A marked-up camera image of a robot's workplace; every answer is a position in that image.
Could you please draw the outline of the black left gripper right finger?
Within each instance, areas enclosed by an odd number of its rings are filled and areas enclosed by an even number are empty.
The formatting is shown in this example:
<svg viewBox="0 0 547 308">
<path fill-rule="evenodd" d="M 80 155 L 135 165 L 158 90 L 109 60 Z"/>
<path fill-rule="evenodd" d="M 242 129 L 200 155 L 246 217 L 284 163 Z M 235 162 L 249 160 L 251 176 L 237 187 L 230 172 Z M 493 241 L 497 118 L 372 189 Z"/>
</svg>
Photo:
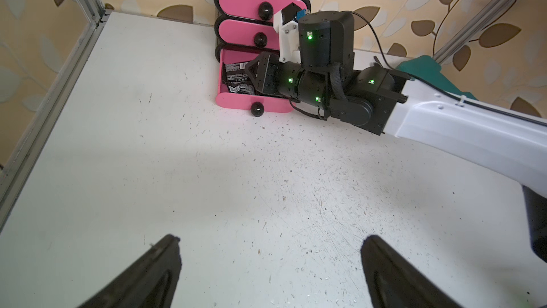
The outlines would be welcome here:
<svg viewBox="0 0 547 308">
<path fill-rule="evenodd" d="M 380 236 L 368 236 L 360 254 L 374 307 L 460 306 Z"/>
</svg>

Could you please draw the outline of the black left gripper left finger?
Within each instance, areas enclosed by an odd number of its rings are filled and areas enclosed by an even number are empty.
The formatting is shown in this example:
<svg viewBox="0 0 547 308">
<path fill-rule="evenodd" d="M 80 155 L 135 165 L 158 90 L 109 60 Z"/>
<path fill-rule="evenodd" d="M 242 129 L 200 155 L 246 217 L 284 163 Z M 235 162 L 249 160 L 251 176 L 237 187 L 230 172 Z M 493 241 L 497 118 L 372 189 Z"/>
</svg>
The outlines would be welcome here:
<svg viewBox="0 0 547 308">
<path fill-rule="evenodd" d="M 82 307 L 170 307 L 182 260 L 180 239 L 166 235 Z"/>
</svg>

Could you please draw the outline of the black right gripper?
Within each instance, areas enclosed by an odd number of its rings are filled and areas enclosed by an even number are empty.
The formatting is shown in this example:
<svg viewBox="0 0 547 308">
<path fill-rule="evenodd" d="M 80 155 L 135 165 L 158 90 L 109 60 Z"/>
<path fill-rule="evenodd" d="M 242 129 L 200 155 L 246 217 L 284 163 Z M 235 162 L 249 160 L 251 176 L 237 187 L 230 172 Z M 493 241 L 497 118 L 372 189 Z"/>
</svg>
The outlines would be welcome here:
<svg viewBox="0 0 547 308">
<path fill-rule="evenodd" d="M 286 67 L 277 54 L 260 53 L 246 64 L 245 73 L 251 80 L 255 93 L 269 97 L 283 97 L 279 89 L 282 78 L 286 76 Z"/>
</svg>

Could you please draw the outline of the pink bottom drawer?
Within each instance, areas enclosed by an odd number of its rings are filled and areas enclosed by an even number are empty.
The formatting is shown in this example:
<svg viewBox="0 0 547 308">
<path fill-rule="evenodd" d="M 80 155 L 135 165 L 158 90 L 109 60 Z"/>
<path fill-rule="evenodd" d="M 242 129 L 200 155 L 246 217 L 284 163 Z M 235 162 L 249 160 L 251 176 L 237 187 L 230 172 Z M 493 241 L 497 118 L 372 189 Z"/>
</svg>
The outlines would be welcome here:
<svg viewBox="0 0 547 308">
<path fill-rule="evenodd" d="M 217 87 L 216 103 L 220 107 L 235 110 L 250 110 L 255 102 L 264 106 L 265 112 L 289 113 L 293 111 L 289 101 L 277 97 L 265 97 L 260 95 L 244 95 L 230 93 L 228 87 L 223 83 L 224 65 L 247 62 L 255 59 L 260 51 L 252 48 L 231 48 L 225 47 L 219 54 L 219 80 Z"/>
</svg>

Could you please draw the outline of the pink drawer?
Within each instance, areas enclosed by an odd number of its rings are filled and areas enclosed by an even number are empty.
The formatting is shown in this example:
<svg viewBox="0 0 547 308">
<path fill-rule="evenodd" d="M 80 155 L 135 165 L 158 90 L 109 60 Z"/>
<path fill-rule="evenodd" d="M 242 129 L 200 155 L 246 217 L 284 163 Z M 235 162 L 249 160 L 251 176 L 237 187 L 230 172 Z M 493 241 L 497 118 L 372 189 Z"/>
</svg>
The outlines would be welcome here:
<svg viewBox="0 0 547 308">
<path fill-rule="evenodd" d="M 243 20 L 224 19 L 216 27 L 217 36 L 225 43 L 279 50 L 279 34 L 270 25 Z"/>
<path fill-rule="evenodd" d="M 255 102 L 264 106 L 265 112 L 289 113 L 293 111 L 289 101 L 277 97 L 265 97 L 260 95 L 244 95 L 230 93 L 228 87 L 223 83 L 224 65 L 247 62 L 255 59 L 260 51 L 252 48 L 231 48 L 225 47 L 219 54 L 219 80 L 217 87 L 216 103 L 220 107 L 235 110 L 250 110 Z"/>
<path fill-rule="evenodd" d="M 252 19 L 262 22 L 272 22 L 273 17 L 265 20 L 259 16 L 259 6 L 267 2 L 272 6 L 272 16 L 284 9 L 290 3 L 295 3 L 301 9 L 306 9 L 306 3 L 302 0 L 219 0 L 220 8 L 228 16 Z"/>
</svg>

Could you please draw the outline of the black cookie packet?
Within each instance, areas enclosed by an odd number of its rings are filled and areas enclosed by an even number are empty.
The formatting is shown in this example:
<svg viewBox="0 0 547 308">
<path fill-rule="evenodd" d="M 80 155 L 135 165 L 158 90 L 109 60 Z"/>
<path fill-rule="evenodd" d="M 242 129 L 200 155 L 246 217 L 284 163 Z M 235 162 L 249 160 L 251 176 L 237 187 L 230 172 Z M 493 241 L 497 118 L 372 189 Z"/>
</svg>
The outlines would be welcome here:
<svg viewBox="0 0 547 308">
<path fill-rule="evenodd" d="M 255 87 L 245 71 L 246 65 L 247 62 L 223 64 L 223 83 L 229 93 L 255 95 Z"/>
</svg>

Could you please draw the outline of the pink top drawer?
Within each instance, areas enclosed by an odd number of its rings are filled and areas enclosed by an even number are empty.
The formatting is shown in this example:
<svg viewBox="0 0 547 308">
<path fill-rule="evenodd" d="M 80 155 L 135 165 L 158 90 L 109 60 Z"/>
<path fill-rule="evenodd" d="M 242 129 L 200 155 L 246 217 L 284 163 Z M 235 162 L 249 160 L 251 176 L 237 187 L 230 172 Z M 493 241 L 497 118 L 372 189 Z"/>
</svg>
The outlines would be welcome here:
<svg viewBox="0 0 547 308">
<path fill-rule="evenodd" d="M 252 19 L 262 22 L 272 22 L 273 17 L 265 20 L 259 16 L 259 6 L 267 2 L 272 6 L 272 16 L 284 9 L 290 3 L 295 3 L 301 9 L 306 9 L 306 3 L 302 0 L 219 0 L 220 8 L 228 16 Z"/>
</svg>

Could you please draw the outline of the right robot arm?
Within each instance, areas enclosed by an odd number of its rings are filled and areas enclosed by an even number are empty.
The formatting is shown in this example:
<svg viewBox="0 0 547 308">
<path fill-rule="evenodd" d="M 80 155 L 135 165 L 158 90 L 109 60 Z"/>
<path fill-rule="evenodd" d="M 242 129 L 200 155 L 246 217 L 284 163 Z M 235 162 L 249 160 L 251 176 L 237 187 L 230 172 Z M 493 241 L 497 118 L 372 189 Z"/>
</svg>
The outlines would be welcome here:
<svg viewBox="0 0 547 308">
<path fill-rule="evenodd" d="M 355 14 L 308 13 L 285 24 L 281 46 L 296 62 L 263 52 L 245 68 L 255 90 L 317 108 L 370 133 L 389 134 L 445 151 L 521 184 L 531 249 L 546 258 L 546 121 L 456 95 L 381 60 L 354 68 Z"/>
</svg>

